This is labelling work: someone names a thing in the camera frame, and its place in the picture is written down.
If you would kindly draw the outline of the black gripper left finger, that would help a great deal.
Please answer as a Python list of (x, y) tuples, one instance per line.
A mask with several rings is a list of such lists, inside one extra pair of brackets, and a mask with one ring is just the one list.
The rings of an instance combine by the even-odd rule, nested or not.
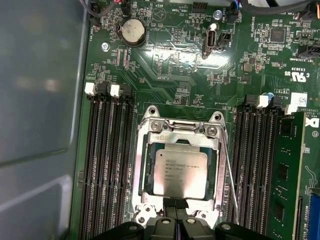
[(176, 237), (177, 201), (163, 200), (164, 217), (152, 217), (146, 227), (137, 222), (125, 222), (93, 237), (93, 240), (174, 240)]

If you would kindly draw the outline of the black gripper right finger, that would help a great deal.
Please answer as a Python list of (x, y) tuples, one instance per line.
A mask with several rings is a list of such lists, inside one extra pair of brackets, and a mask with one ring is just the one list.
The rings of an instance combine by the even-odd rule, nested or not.
[(232, 222), (221, 222), (211, 228), (206, 221), (187, 214), (188, 203), (176, 200), (176, 238), (178, 240), (269, 240), (270, 237)]

